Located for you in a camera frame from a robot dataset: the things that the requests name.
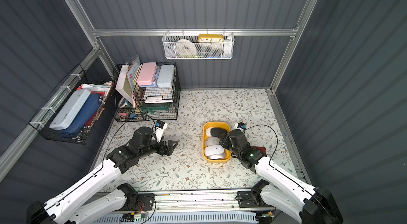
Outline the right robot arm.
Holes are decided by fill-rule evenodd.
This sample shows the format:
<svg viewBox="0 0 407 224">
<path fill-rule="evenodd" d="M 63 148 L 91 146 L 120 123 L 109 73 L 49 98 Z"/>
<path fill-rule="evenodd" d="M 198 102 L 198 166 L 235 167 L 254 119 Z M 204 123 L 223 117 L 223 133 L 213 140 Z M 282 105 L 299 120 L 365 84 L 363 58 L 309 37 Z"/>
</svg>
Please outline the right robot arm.
<svg viewBox="0 0 407 224">
<path fill-rule="evenodd" d="M 233 153 L 243 167 L 262 177 L 251 189 L 257 205 L 270 205 L 300 224 L 341 224 L 343 217 L 332 193 L 316 188 L 279 167 L 271 157 L 252 147 L 240 129 L 213 129 L 219 144 Z"/>
</svg>

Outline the black mouse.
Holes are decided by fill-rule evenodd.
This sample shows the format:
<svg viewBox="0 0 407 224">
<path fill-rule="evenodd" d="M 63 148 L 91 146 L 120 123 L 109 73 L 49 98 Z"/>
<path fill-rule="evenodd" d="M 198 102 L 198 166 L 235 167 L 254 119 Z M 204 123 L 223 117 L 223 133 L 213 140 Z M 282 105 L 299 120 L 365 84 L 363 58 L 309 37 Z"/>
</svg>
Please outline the black mouse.
<svg viewBox="0 0 407 224">
<path fill-rule="evenodd" d="M 223 128 L 211 128 L 209 133 L 211 137 L 221 138 L 225 136 L 228 131 Z"/>
</svg>

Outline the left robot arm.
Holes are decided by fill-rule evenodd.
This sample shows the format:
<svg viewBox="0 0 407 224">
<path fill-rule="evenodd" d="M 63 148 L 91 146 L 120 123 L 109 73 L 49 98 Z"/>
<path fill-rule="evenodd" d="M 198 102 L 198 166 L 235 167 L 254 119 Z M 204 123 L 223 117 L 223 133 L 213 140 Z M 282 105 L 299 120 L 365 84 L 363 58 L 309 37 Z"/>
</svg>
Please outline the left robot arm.
<svg viewBox="0 0 407 224">
<path fill-rule="evenodd" d="M 124 145 L 110 152 L 103 162 L 70 188 L 45 203 L 39 201 L 26 211 L 29 224 L 90 224 L 110 212 L 134 208 L 138 193 L 124 183 L 107 196 L 89 202 L 101 188 L 112 182 L 139 160 L 151 154 L 171 156 L 178 142 L 162 139 L 163 129 L 140 127 Z"/>
</svg>

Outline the silver grey mouse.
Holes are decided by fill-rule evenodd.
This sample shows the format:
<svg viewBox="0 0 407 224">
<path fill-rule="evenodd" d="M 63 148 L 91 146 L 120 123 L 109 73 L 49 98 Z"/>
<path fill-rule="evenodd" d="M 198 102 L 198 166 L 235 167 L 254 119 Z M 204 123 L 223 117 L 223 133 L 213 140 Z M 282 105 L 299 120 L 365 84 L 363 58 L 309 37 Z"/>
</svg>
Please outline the silver grey mouse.
<svg viewBox="0 0 407 224">
<path fill-rule="evenodd" d="M 204 155 L 210 160 L 223 159 L 226 157 L 226 151 L 221 145 L 213 145 L 204 149 Z"/>
</svg>

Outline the white round mouse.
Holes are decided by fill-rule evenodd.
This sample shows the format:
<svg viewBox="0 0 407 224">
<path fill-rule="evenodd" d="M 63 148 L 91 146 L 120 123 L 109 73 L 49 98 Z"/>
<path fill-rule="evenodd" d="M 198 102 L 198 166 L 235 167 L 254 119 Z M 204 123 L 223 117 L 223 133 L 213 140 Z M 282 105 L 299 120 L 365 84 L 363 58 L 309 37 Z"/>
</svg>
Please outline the white round mouse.
<svg viewBox="0 0 407 224">
<path fill-rule="evenodd" d="M 205 131 L 206 136 L 212 137 L 212 129 L 213 129 L 212 127 L 206 129 Z"/>
</svg>

